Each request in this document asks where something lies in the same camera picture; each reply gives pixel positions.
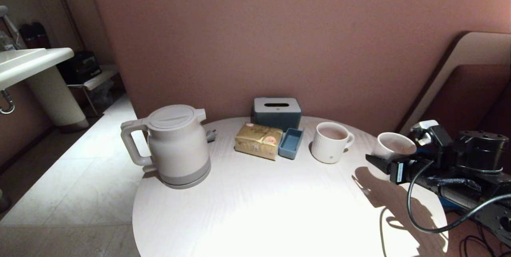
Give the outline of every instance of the yellow package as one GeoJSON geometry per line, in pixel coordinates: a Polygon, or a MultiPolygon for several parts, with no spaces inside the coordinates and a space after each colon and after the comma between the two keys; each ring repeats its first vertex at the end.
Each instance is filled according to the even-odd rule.
{"type": "Polygon", "coordinates": [[[279,152],[281,137],[282,130],[279,128],[247,123],[236,135],[234,149],[275,160],[279,152]]]}

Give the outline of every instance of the white cup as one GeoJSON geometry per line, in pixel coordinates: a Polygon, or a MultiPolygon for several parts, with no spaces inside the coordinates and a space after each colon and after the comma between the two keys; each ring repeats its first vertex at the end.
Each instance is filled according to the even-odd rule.
{"type": "MultiPolygon", "coordinates": [[[[396,159],[414,154],[416,151],[417,146],[410,138],[394,132],[383,132],[378,135],[371,155],[383,159],[396,159]]],[[[367,168],[374,177],[381,180],[390,180],[390,175],[383,173],[370,162],[367,162],[367,168]]]]}
{"type": "Polygon", "coordinates": [[[334,164],[354,141],[355,136],[344,126],[331,122],[320,123],[316,126],[311,153],[315,159],[325,164],[334,164]]]}

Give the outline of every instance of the sink pedestal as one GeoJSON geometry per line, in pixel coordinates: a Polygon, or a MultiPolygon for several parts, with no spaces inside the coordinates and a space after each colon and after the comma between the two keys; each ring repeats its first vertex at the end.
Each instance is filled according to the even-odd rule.
{"type": "Polygon", "coordinates": [[[28,77],[26,82],[62,133],[77,132],[89,126],[82,109],[55,66],[28,77]]]}

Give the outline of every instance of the kettle handle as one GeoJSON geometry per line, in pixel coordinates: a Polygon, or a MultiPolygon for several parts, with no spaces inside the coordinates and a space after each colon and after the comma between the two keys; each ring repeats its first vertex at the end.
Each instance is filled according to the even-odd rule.
{"type": "Polygon", "coordinates": [[[129,156],[133,163],[139,166],[148,166],[152,164],[151,156],[141,156],[135,141],[131,136],[131,132],[135,130],[148,131],[147,125],[144,124],[143,119],[137,119],[135,121],[129,121],[121,124],[121,138],[124,141],[124,145],[128,150],[129,156]]]}

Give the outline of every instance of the electric kettle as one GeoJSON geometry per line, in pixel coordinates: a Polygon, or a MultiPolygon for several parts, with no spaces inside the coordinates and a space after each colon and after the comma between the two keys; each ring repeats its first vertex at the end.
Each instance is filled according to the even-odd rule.
{"type": "Polygon", "coordinates": [[[165,106],[145,119],[122,123],[121,137],[135,164],[155,167],[170,188],[190,188],[206,179],[211,170],[206,132],[200,124],[205,119],[204,109],[165,106]],[[135,130],[148,133],[151,156],[139,154],[131,136],[135,130]]]}

